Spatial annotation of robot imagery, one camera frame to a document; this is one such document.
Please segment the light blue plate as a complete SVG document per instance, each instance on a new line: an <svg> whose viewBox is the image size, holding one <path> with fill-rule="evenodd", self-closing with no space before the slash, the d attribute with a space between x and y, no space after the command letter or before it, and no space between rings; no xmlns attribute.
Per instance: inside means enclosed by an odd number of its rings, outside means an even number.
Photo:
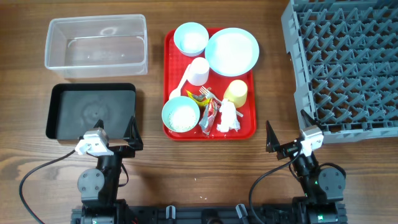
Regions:
<svg viewBox="0 0 398 224"><path fill-rule="evenodd" d="M255 66L259 59L259 44L244 29L221 29L210 37L205 58L214 72L225 77L237 77Z"/></svg>

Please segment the mint green bowl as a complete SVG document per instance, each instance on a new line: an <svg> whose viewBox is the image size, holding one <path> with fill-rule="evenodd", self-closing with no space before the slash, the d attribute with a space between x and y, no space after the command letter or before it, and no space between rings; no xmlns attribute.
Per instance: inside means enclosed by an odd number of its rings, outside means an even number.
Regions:
<svg viewBox="0 0 398 224"><path fill-rule="evenodd" d="M172 98L162 108L163 124L176 133L192 130L198 124L199 118L199 106L187 96Z"/></svg>

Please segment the white napkin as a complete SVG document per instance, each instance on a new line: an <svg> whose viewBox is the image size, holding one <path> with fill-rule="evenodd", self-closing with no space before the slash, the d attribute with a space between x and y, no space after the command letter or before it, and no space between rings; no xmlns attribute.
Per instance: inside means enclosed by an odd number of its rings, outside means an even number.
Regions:
<svg viewBox="0 0 398 224"><path fill-rule="evenodd" d="M229 101L227 98L223 99L219 112L221 113L221 123L216 127L219 132L227 133L232 129L238 132L240 130L241 127L233 102Z"/></svg>

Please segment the yellow snack wrapper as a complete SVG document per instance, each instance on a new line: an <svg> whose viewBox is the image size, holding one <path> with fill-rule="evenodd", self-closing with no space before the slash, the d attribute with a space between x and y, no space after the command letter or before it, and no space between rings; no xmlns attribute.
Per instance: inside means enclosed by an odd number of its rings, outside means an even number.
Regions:
<svg viewBox="0 0 398 224"><path fill-rule="evenodd" d="M186 93L188 97L192 99L199 107L205 107L210 102L210 100L207 99L204 94L194 95L188 90L186 91Z"/></svg>

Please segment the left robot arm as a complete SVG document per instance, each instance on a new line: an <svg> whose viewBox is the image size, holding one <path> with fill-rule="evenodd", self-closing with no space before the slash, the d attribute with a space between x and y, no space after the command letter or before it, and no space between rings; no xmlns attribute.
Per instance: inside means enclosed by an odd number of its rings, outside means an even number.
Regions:
<svg viewBox="0 0 398 224"><path fill-rule="evenodd" d="M103 120L98 120L93 129L80 137L75 147L79 155L89 154L97 158L94 169L85 170L78 178L77 187L81 193L81 210L72 211L71 223L138 223L137 215L124 199L117 199L120 174L126 170L124 158L132 158L136 151L143 150L136 118L131 116L122 146L110 146L104 130Z"/></svg>

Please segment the red silver snack wrapper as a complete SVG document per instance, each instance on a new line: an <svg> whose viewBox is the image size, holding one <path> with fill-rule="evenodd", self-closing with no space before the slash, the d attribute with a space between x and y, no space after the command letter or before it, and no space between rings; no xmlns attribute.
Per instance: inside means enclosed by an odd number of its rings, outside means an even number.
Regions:
<svg viewBox="0 0 398 224"><path fill-rule="evenodd" d="M218 110L219 110L218 102L214 98L211 98L210 102L206 105L206 108L203 112L203 117L199 122L202 133L205 136L210 135L210 131L212 129Z"/></svg>

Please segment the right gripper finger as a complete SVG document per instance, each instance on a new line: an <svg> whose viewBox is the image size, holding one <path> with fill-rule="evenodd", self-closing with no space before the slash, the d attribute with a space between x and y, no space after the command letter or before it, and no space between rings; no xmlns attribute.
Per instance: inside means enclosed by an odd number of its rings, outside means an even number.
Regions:
<svg viewBox="0 0 398 224"><path fill-rule="evenodd" d="M266 132L266 151L269 153L279 152L280 143L269 121L266 121Z"/></svg>
<svg viewBox="0 0 398 224"><path fill-rule="evenodd" d="M317 122L305 110L301 110L300 113L302 115L303 123L306 128L317 125Z"/></svg>

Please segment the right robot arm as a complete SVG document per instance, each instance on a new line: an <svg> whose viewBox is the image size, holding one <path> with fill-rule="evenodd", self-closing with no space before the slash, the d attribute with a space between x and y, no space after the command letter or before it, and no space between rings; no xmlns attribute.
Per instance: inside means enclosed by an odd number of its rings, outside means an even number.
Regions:
<svg viewBox="0 0 398 224"><path fill-rule="evenodd" d="M290 159L289 170L305 195L294 197L290 204L264 205L261 215L266 223L347 223L342 204L346 172L330 162L318 163L314 151L323 145L323 131L307 112L302 110L301 115L305 128L297 139L286 144L279 143L271 124L266 123L267 152L275 152L279 160Z"/></svg>

